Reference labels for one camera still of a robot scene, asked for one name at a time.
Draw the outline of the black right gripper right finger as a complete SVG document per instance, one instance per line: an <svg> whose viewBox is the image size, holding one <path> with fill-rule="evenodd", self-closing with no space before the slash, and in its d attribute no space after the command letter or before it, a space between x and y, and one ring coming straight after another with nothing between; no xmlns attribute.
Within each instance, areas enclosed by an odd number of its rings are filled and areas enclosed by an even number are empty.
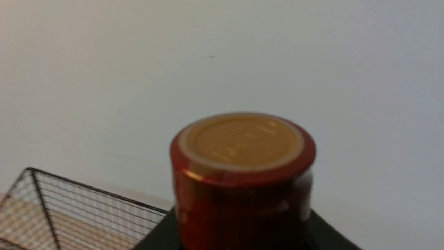
<svg viewBox="0 0 444 250"><path fill-rule="evenodd" d="M335 230L317 212L311 211L306 250L361 250Z"/></svg>

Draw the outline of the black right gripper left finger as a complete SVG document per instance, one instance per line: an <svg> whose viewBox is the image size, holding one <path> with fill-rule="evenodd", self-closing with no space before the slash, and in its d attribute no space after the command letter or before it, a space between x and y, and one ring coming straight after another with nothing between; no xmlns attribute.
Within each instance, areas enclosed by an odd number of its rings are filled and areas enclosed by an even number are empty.
<svg viewBox="0 0 444 250"><path fill-rule="evenodd" d="M133 250L183 250L179 239L176 208L173 206L157 226Z"/></svg>

